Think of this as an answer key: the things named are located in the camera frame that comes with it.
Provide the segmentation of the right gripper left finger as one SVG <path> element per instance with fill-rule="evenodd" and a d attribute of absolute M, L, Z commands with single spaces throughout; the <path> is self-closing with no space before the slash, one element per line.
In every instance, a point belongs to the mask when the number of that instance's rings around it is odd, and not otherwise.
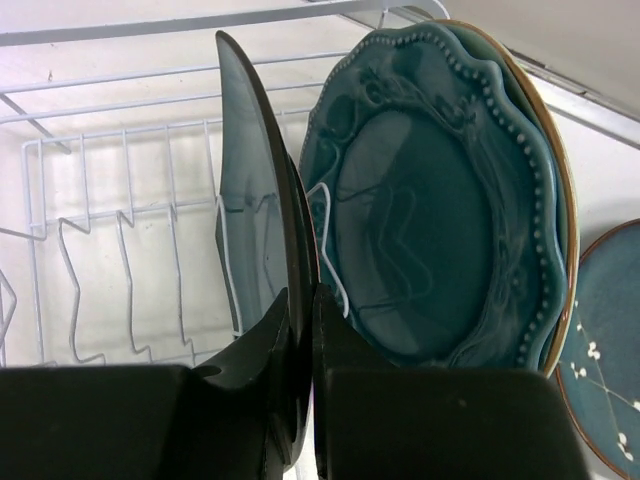
<path fill-rule="evenodd" d="M 288 295 L 207 363 L 1 373 L 5 479 L 279 479 L 290 461 Z"/>

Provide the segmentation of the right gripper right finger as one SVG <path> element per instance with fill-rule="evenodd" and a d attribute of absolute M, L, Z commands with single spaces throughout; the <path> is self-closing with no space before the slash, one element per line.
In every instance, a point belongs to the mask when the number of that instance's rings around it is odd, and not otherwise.
<path fill-rule="evenodd" d="M 313 302 L 315 455 L 323 479 L 585 479 L 554 386 L 526 370 L 400 368 Z"/>

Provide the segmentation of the teal square plate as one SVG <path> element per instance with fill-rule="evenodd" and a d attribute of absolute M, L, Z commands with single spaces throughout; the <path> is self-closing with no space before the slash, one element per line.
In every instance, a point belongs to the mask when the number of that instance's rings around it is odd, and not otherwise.
<path fill-rule="evenodd" d="M 216 242 L 265 446 L 285 466 L 304 443 L 311 390 L 311 317 L 319 283 L 313 228 L 299 175 L 263 83 L 228 33 L 216 34 L 222 165 Z"/>

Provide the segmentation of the dark blue round plate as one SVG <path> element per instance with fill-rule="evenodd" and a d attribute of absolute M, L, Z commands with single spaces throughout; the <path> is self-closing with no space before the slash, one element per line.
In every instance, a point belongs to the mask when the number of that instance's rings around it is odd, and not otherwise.
<path fill-rule="evenodd" d="M 555 375 L 582 440 L 617 475 L 638 478 L 638 221 L 606 232 L 582 255 Z"/>

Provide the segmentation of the teal scalloped plate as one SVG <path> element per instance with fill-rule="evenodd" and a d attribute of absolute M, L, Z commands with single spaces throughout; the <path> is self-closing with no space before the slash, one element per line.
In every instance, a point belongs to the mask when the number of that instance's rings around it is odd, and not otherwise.
<path fill-rule="evenodd" d="M 399 366 L 540 370 L 568 278 L 552 155 L 499 66 L 435 22 L 367 34 L 300 159 L 347 322 Z"/>

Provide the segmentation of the light green floral plate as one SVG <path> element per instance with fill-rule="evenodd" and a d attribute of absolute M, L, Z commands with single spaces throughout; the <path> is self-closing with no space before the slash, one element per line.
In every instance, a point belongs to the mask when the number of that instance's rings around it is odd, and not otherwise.
<path fill-rule="evenodd" d="M 556 327 L 548 335 L 540 357 L 540 370 L 551 377 L 569 329 L 580 254 L 577 198 L 566 150 L 556 124 L 532 80 L 502 44 L 469 23 L 450 19 L 437 19 L 435 22 L 450 30 L 470 55 L 481 60 L 492 60 L 500 67 L 507 95 L 540 131 L 552 155 L 558 196 L 557 236 L 568 275 L 568 293 Z"/>

